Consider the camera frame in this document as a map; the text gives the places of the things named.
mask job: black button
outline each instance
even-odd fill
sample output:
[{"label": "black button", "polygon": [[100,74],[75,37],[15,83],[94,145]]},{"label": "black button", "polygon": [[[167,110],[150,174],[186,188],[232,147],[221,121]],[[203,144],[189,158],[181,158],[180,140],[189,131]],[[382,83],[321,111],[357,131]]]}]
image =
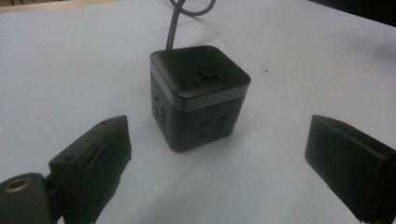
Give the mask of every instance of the black button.
[{"label": "black button", "polygon": [[203,79],[215,79],[219,78],[219,73],[216,71],[215,68],[212,66],[206,65],[206,66],[201,66],[198,69],[198,74],[201,76]]}]

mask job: tabletop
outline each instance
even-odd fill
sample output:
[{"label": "tabletop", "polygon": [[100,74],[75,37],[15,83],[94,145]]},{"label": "tabletop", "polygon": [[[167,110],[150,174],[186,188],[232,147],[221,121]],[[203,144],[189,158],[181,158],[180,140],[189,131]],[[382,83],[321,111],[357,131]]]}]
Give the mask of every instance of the tabletop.
[{"label": "tabletop", "polygon": [[305,0],[180,15],[174,48],[215,46],[251,83],[231,136],[176,153],[149,85],[172,13],[166,0],[0,13],[0,180],[47,175],[92,126],[126,115],[132,160],[97,223],[359,223],[306,163],[306,140],[322,115],[396,148],[396,29]]}]

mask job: white surface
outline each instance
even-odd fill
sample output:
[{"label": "white surface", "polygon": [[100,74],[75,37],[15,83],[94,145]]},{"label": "white surface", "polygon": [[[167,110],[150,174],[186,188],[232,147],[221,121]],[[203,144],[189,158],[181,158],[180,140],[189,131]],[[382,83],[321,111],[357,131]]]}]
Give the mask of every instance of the white surface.
[{"label": "white surface", "polygon": [[232,136],[174,153],[150,112],[166,0],[0,14],[0,180],[128,116],[133,160],[98,223],[359,223],[304,159],[311,115],[396,148],[396,29],[307,1],[219,0],[175,48],[213,45],[252,78]]}]

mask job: power cord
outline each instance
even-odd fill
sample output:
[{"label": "power cord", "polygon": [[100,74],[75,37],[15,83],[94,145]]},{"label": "power cord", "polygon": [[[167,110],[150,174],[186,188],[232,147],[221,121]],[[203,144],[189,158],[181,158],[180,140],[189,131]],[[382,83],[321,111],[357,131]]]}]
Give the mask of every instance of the power cord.
[{"label": "power cord", "polygon": [[210,4],[207,8],[205,8],[202,11],[197,11],[197,12],[192,12],[188,11],[186,9],[183,9],[183,5],[186,2],[186,0],[179,0],[177,3],[175,0],[170,0],[172,5],[174,5],[175,10],[174,14],[172,16],[172,21],[171,21],[171,27],[169,28],[169,34],[168,34],[168,40],[166,42],[166,49],[172,49],[173,48],[173,43],[175,41],[175,34],[176,34],[176,28],[177,28],[177,20],[178,20],[178,15],[180,15],[180,12],[186,16],[190,17],[197,17],[197,16],[202,16],[208,13],[210,10],[212,10],[213,6],[216,3],[216,0],[210,0]]}]

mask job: cable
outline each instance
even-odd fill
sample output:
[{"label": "cable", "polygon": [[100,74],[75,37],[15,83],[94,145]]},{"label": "cable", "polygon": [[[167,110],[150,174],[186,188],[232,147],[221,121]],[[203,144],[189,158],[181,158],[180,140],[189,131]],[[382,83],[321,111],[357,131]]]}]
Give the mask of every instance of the cable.
[{"label": "cable", "polygon": [[186,2],[186,0],[178,0],[177,3],[175,2],[175,0],[170,0],[170,1],[172,5],[174,5],[175,10],[172,16],[171,27],[169,28],[168,40],[166,42],[166,49],[172,49],[173,47],[173,43],[175,41],[176,28],[177,28],[177,20],[178,20],[178,15],[180,15],[180,12],[190,17],[202,16],[208,13],[210,10],[212,10],[213,6],[216,3],[216,0],[210,0],[209,6],[204,10],[191,12],[186,9],[183,9],[183,4]]}]

